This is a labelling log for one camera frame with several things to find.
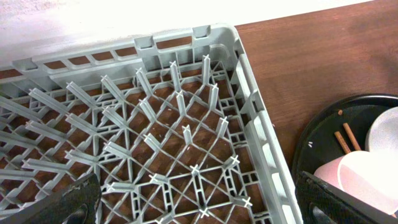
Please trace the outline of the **pink plastic cup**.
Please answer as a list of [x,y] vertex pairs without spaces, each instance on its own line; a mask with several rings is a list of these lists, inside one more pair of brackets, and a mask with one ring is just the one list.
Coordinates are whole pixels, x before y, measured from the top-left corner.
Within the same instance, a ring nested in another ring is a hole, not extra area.
[[397,158],[355,151],[320,166],[314,176],[392,215],[397,211]]

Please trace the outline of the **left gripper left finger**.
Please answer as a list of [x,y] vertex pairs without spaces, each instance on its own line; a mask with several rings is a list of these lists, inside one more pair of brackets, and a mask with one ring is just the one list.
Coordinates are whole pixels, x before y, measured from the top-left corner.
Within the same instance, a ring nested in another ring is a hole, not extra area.
[[99,180],[88,174],[1,223],[95,223],[100,200]]

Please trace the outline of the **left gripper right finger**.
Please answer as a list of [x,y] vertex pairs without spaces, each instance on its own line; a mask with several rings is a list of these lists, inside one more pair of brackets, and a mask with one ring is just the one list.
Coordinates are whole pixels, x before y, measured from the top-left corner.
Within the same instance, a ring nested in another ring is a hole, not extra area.
[[308,172],[297,174],[295,185],[295,195],[304,223],[397,224],[397,218]]

